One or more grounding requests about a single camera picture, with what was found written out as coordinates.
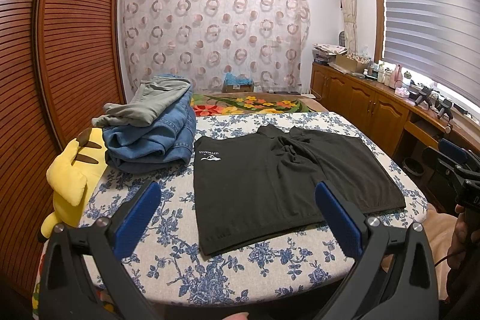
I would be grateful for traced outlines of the person's right hand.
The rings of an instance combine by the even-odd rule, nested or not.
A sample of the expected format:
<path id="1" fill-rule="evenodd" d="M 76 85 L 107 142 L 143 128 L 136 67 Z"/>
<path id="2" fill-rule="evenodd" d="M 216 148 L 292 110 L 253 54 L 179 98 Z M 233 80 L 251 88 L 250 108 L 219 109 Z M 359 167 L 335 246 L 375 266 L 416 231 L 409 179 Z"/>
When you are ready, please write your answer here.
<path id="1" fill-rule="evenodd" d="M 465 248 L 467 243 L 476 241 L 479 237 L 478 232 L 471 230 L 470 226 L 465 222 L 465 208 L 456 205 L 455 211 L 458 213 L 454 232 L 452 234 L 451 246 L 448 249 L 448 266 L 456 270 L 461 266 L 465 258 Z"/>

